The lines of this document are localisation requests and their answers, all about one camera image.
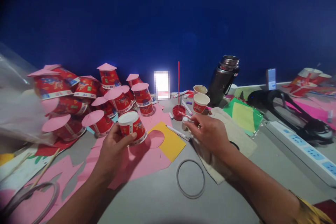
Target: smartphone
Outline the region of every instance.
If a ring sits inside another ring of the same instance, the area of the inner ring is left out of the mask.
[[[277,82],[275,80],[275,68],[269,68],[266,70],[266,80],[268,90],[274,90],[277,88]]]

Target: hand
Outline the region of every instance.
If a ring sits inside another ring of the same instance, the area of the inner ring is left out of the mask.
[[[102,178],[109,185],[120,169],[123,155],[127,154],[126,147],[136,137],[137,133],[134,132],[123,138],[119,123],[114,124],[104,139],[98,161],[91,175]]]
[[[224,123],[218,119],[195,114],[191,117],[194,123],[187,122],[186,126],[192,134],[217,157],[233,151],[232,144],[229,142]]]

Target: yellow paper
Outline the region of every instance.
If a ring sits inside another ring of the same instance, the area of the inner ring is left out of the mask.
[[[243,129],[254,132],[253,108],[235,103],[232,110],[232,119]]]
[[[167,158],[173,162],[186,146],[185,142],[183,142],[178,135],[168,129],[163,122],[159,122],[149,132],[153,130],[159,130],[164,134],[164,141],[159,148],[167,156]]]

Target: blue wall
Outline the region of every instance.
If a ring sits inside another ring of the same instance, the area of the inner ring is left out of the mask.
[[[321,62],[335,74],[336,0],[6,0],[0,40],[38,68],[61,63],[99,77],[118,67],[122,83],[139,73],[171,71],[171,90],[208,85],[224,54],[240,57],[235,83],[292,80]]]

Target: cable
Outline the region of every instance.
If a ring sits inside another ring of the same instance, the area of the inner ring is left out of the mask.
[[[185,191],[183,191],[183,189],[181,188],[180,182],[179,182],[179,178],[178,178],[181,166],[185,162],[188,162],[188,161],[194,162],[195,164],[197,164],[198,167],[201,169],[202,175],[203,175],[203,187],[202,187],[201,191],[199,193],[195,194],[195,195],[190,195],[190,194],[187,194]],[[182,163],[180,163],[180,165],[177,168],[177,172],[176,172],[176,180],[177,180],[177,186],[180,189],[181,193],[183,193],[183,195],[186,196],[189,199],[192,199],[192,200],[197,199],[197,198],[199,198],[204,193],[204,190],[205,190],[205,176],[204,176],[204,172],[203,172],[203,169],[201,168],[201,166],[196,161],[194,161],[194,160],[186,159],[186,160],[183,160]]]

